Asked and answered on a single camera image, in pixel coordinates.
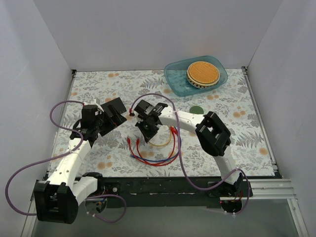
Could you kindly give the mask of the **black network switch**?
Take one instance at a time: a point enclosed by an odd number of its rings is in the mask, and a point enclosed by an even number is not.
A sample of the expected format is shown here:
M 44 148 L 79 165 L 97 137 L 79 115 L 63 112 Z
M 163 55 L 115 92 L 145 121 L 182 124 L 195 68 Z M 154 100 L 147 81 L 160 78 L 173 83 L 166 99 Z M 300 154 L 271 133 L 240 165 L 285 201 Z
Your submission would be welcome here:
M 101 107 L 109 117 L 113 116 L 112 108 L 114 108 L 115 111 L 119 114 L 123 114 L 127 111 L 120 97 L 112 99 L 111 101 L 102 104 Z

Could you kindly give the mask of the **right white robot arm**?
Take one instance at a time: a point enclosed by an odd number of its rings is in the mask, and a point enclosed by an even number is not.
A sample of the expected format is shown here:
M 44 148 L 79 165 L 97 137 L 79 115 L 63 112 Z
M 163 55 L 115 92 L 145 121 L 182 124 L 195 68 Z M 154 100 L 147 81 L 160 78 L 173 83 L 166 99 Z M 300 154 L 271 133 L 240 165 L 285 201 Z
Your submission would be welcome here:
M 244 176 L 231 155 L 231 133 L 216 113 L 191 114 L 164 103 L 153 106 L 145 100 L 141 100 L 135 108 L 130 108 L 129 112 L 136 117 L 136 127 L 145 142 L 157 134 L 160 125 L 173 126 L 177 131 L 185 130 L 195 134 L 202 149 L 215 159 L 222 178 L 204 188 L 204 191 L 210 191 L 214 196 L 236 196 L 241 193 Z

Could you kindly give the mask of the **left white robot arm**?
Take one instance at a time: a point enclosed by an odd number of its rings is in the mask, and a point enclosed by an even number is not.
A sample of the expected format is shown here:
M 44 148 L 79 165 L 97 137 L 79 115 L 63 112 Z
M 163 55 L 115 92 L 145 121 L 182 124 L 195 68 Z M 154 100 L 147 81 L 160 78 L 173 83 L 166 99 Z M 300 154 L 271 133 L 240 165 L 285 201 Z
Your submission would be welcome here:
M 122 116 L 126 107 L 120 98 L 102 105 L 97 102 L 84 105 L 81 118 L 73 125 L 64 156 L 46 181 L 34 187 L 39 221 L 71 224 L 76 219 L 79 205 L 87 197 L 101 197 L 106 190 L 102 174 L 85 173 L 75 181 L 79 168 L 99 136 L 104 136 L 126 122 Z

